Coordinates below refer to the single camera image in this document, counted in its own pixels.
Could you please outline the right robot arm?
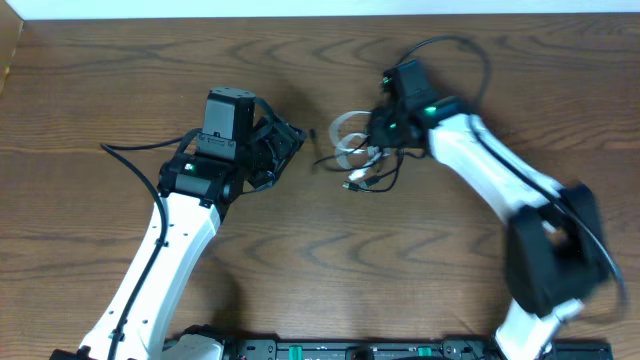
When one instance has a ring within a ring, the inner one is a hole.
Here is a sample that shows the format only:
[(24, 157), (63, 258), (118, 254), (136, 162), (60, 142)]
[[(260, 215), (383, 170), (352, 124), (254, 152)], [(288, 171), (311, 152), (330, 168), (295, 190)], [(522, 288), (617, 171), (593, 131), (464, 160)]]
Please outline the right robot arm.
[(385, 103), (367, 125), (380, 148), (415, 148), (461, 177), (505, 226), (512, 300), (494, 335), (503, 359), (539, 359), (615, 272), (599, 210), (583, 184), (565, 187), (520, 159), (457, 97), (443, 97), (417, 60), (384, 71)]

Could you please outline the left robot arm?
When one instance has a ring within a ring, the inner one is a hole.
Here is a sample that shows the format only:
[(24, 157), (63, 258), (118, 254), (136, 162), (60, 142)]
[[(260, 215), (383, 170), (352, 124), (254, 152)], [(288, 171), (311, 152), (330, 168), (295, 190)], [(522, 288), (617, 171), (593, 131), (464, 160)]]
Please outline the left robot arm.
[(204, 124), (173, 140), (176, 149), (152, 184), (123, 157), (150, 192), (154, 208), (140, 247), (109, 306), (75, 351), (54, 359), (221, 359), (222, 341), (200, 334), (167, 340), (169, 325), (191, 273), (240, 196), (273, 187), (306, 134), (254, 93), (209, 91)]

